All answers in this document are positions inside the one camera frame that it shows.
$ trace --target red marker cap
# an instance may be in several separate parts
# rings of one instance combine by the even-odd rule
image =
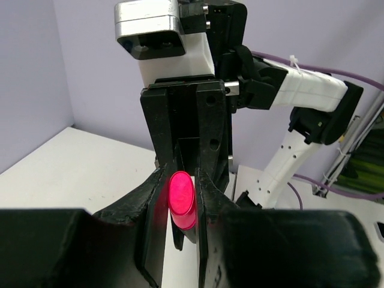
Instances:
[[[168,205],[173,222],[181,230],[189,230],[195,225],[194,185],[187,172],[178,171],[172,175]]]

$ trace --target marker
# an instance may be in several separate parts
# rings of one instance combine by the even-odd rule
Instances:
[[[194,200],[195,189],[191,176],[184,171],[173,174],[169,181],[168,206],[173,222],[183,231],[192,230],[196,223]]]

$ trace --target white plastic part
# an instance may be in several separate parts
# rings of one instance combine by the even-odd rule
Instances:
[[[295,130],[287,132],[267,168],[248,190],[248,196],[255,204],[260,204],[263,209],[274,208],[293,174],[321,147],[321,144],[306,144],[304,140],[305,137]]]
[[[296,106],[332,112],[348,89],[343,81],[332,76],[300,69],[294,56],[291,61],[296,67],[267,59],[264,61],[288,71],[273,106]]]
[[[139,61],[146,87],[157,79],[215,74],[206,33],[183,35],[182,40],[183,56]]]

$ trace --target purple cable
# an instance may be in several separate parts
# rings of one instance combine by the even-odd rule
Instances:
[[[287,184],[293,190],[293,192],[295,192],[295,194],[296,194],[296,196],[297,196],[297,198],[299,200],[300,210],[302,210],[302,200],[301,200],[299,192],[297,191],[297,189],[291,183],[288,182]]]
[[[304,175],[299,175],[299,174],[294,174],[293,177],[296,177],[296,178],[299,178],[299,179],[303,179],[303,180],[306,180],[308,182],[311,182],[317,186],[320,186],[324,189],[327,189],[335,194],[338,194],[338,195],[341,195],[341,196],[344,196],[344,197],[349,197],[349,198],[355,198],[355,199],[364,199],[364,200],[377,200],[377,199],[382,199],[384,198],[384,193],[379,193],[379,194],[372,194],[372,195],[355,195],[355,194],[352,194],[352,193],[348,193],[348,192],[345,192],[345,191],[342,191],[342,190],[339,190],[339,189],[336,189],[336,188],[332,188],[332,187],[329,187],[319,181],[316,181],[312,178],[309,178],[309,177],[306,177]]]
[[[263,52],[252,52],[252,55],[256,56],[256,57],[261,57],[261,58],[265,58],[268,60],[272,60],[275,62],[279,62],[282,64],[290,65],[290,60],[281,58],[279,56],[274,56],[274,55],[263,53]],[[367,77],[364,77],[364,76],[361,76],[358,74],[354,74],[351,72],[346,72],[343,70],[332,69],[332,68],[305,65],[305,64],[299,64],[299,67],[306,69],[306,70],[317,71],[317,72],[321,72],[321,73],[331,73],[331,74],[337,74],[337,75],[350,77],[350,78],[365,82],[369,85],[372,85],[373,87],[376,87],[377,89],[379,89],[381,91],[384,91],[384,85],[383,84],[380,84],[379,82],[376,82],[375,80],[372,80],[372,79],[369,79]]]

